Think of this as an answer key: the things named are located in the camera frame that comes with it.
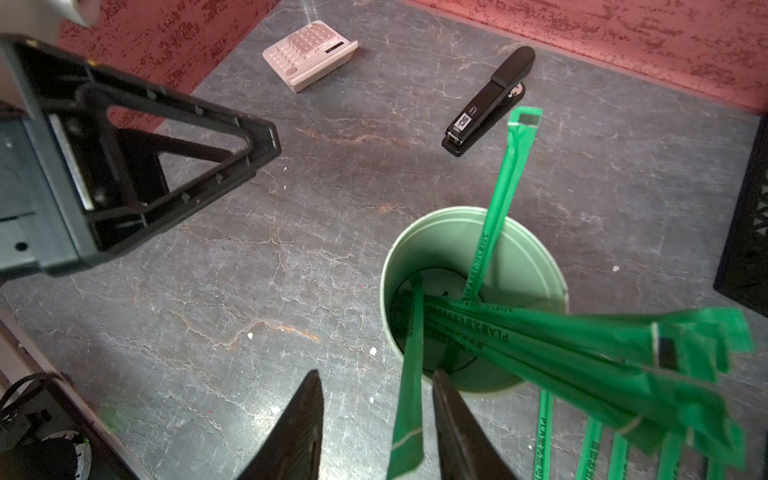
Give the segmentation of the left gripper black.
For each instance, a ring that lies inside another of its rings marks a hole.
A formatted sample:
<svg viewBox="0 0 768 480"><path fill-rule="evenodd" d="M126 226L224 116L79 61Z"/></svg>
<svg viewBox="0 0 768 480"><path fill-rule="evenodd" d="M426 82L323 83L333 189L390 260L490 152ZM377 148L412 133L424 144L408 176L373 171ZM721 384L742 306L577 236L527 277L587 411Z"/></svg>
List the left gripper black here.
<svg viewBox="0 0 768 480"><path fill-rule="evenodd" d="M21 35L1 52L23 108L1 111L1 276L110 261L253 178L280 152L264 119L166 90ZM231 152L118 127L112 107L242 139Z"/></svg>

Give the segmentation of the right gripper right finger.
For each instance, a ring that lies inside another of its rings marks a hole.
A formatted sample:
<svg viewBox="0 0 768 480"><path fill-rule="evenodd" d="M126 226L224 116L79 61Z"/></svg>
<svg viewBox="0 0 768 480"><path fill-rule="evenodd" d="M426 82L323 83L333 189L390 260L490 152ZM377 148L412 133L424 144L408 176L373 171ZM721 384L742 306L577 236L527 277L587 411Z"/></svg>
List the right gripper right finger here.
<svg viewBox="0 0 768 480"><path fill-rule="evenodd" d="M432 395L441 478L515 479L443 370L433 373Z"/></svg>

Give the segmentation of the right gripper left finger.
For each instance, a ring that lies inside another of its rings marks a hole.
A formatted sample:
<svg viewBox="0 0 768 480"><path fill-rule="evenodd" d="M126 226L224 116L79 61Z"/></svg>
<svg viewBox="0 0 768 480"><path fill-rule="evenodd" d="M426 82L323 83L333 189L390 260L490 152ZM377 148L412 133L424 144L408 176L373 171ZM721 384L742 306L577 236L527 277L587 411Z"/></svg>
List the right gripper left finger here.
<svg viewBox="0 0 768 480"><path fill-rule="evenodd" d="M238 479L317 479L323 416L321 378L310 370Z"/></svg>

